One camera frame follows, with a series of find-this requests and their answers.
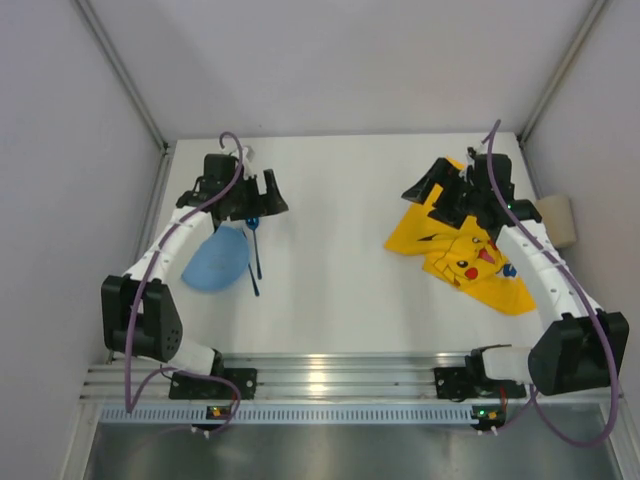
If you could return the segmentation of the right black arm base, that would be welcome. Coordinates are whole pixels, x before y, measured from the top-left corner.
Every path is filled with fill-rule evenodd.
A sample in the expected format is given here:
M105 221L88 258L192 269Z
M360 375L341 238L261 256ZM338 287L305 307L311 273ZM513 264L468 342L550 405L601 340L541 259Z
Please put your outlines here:
M433 369L438 399L462 402L468 399L521 399L525 387L511 380L479 380L464 367Z

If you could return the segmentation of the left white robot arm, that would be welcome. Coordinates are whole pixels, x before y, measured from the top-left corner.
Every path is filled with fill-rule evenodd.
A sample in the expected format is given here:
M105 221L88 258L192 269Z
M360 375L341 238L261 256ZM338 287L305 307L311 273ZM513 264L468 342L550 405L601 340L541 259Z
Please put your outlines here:
M191 339L196 316L175 293L201 245L225 221L273 216L288 211L275 173L249 174L238 152L210 153L203 173L177 199L169 220L149 249L121 275L101 286L105 346L197 375L216 375L222 355Z

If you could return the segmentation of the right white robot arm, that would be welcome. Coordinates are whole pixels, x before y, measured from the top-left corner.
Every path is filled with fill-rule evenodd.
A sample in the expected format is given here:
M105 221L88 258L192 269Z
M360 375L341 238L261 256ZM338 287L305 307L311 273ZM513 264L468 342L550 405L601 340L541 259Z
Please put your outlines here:
M534 204L516 198L511 173L504 154L473 153L467 165L437 159L403 193L412 205L387 246L424 256L437 277L489 296L500 312L536 311L540 325L530 345L481 346L467 356L482 380L529 384L545 396L616 390L628 321L584 291Z

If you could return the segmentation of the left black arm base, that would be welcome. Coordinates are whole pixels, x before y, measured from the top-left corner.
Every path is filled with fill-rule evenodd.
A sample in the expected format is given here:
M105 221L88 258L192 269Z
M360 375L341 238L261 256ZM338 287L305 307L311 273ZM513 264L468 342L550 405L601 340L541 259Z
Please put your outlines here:
M258 371L254 368L226 368L222 378L235 385L242 400L253 400L257 387ZM236 392L224 383L196 379L174 373L171 377L168 397L171 400L231 400Z

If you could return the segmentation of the yellow Pikachu cloth placemat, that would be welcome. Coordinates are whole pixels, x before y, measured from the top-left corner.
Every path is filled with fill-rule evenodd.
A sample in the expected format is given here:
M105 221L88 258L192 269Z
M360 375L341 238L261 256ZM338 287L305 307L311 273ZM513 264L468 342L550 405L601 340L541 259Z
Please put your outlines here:
M447 158L455 167L468 167ZM384 244L401 255L422 256L423 270L479 302L506 315L535 309L535 302L507 255L497 245L500 228L481 228L473 216L461 228L452 228L429 216L440 193L436 185L424 204L411 203ZM513 199L507 208L524 219L536 219L528 200Z

